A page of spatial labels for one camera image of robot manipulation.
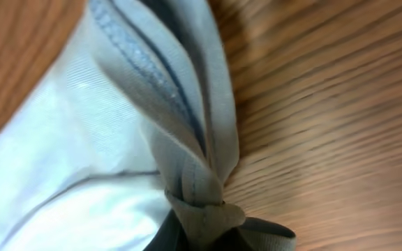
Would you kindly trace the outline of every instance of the blue stitching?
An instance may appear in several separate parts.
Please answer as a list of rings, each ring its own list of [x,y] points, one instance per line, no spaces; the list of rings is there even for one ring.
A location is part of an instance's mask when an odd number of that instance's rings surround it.
[[[139,72],[139,74],[150,83],[158,93],[166,100],[172,102],[173,105],[178,109],[178,112],[182,114],[186,122],[190,121],[190,117],[186,110],[186,107],[181,104],[181,97],[175,88],[172,88],[171,83],[169,83],[159,69],[153,64],[153,61],[145,54],[138,43],[134,41],[128,33],[126,33],[109,15],[109,13],[104,9],[102,3],[97,0],[89,1],[89,8],[91,9],[94,19],[97,25],[105,32],[105,34],[110,39],[110,42],[120,51],[121,55],[131,64],[131,66]],[[120,44],[116,42],[116,38],[123,38],[124,42],[130,45],[138,57],[146,63],[147,67],[151,70],[149,72],[143,71],[143,69],[131,60],[127,53],[120,47]]]
[[[160,4],[160,3],[164,3],[163,1],[154,1],[151,0],[150,3],[152,4]],[[118,10],[118,8],[116,6],[113,6],[113,8],[115,10],[117,10],[119,12],[119,14],[122,14],[122,16],[125,18],[126,21],[128,21],[128,18],[125,17],[125,14],[122,13],[120,10]],[[131,28],[134,29],[136,32],[138,32],[139,34],[142,34],[141,30],[139,28],[137,28],[135,25],[130,24]],[[187,111],[187,115],[188,115],[188,123],[190,125],[192,125],[193,128],[193,132],[195,133],[195,137],[198,140],[198,142],[200,143],[202,152],[204,154],[204,156],[206,156],[206,139],[204,138],[204,131],[202,129],[202,126],[200,125],[200,122],[197,120],[196,116],[194,115],[191,106],[188,104],[187,101],[187,97],[184,95],[184,92],[182,91],[182,87],[181,84],[179,83],[179,79],[176,77],[176,74],[174,73],[174,69],[172,69],[170,67],[170,64],[168,63],[168,60],[165,58],[165,56],[162,55],[161,51],[155,46],[155,44],[149,40],[148,37],[143,35],[143,39],[144,42],[150,46],[150,49],[156,54],[156,56],[161,60],[161,63],[163,64],[163,66],[167,69],[168,74],[170,76],[170,79],[173,81],[174,86],[176,87],[176,91],[179,94],[179,97],[181,98],[181,103],[182,106],[185,108],[185,111]]]

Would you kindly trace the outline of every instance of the wooden surface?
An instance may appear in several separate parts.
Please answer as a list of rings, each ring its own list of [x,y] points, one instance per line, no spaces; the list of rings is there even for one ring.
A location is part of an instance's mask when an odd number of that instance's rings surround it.
[[[241,163],[225,199],[298,250],[402,250],[402,1],[211,0]],[[82,0],[0,0],[0,128]]]
[[[83,0],[0,0],[0,129],[60,53]]]

